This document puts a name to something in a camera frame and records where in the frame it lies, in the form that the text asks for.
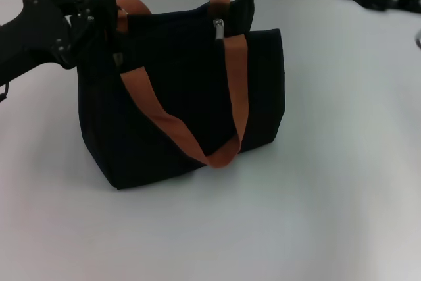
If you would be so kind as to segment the black food bag brown handles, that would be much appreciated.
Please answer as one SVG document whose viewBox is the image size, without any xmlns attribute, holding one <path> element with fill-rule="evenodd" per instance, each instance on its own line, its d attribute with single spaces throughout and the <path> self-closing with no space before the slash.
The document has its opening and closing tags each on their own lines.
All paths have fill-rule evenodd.
<svg viewBox="0 0 421 281">
<path fill-rule="evenodd" d="M 77 67 L 78 114 L 113 187 L 222 168 L 275 140 L 285 112 L 282 37 L 252 30 L 254 0 L 162 14 L 140 0 L 96 2 L 89 14 L 99 31 Z"/>
</svg>

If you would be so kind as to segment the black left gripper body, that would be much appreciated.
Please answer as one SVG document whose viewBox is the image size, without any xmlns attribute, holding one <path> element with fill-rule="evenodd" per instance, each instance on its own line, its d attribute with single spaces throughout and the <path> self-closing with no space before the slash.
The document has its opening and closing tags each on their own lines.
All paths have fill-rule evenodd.
<svg viewBox="0 0 421 281">
<path fill-rule="evenodd" d="M 19 15 L 0 26 L 0 86 L 45 63 L 64 69 L 64 44 L 68 24 L 65 16 L 75 11 L 59 11 L 41 6 L 41 0 L 22 0 Z"/>
</svg>

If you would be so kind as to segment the silver zipper pull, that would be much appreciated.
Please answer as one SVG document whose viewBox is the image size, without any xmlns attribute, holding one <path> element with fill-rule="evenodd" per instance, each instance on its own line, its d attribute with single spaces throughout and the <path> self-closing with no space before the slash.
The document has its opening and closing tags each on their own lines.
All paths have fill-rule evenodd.
<svg viewBox="0 0 421 281">
<path fill-rule="evenodd" d="M 222 19 L 215 19 L 213 20 L 214 28 L 215 28 L 215 40 L 223 40 L 224 39 L 224 21 Z"/>
</svg>

